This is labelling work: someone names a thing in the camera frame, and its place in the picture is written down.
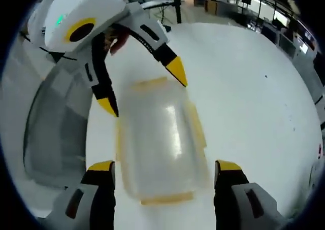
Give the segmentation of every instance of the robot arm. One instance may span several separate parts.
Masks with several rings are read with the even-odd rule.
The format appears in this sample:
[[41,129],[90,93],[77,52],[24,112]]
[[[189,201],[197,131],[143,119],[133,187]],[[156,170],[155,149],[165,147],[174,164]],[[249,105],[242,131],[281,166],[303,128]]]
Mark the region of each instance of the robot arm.
[[167,45],[168,38],[157,21],[139,3],[124,0],[43,0],[32,16],[31,41],[43,41],[49,51],[66,52],[80,63],[85,80],[99,104],[118,116],[117,102],[105,66],[98,55],[108,28],[125,31],[143,44],[153,57],[183,85],[187,80],[180,57]]

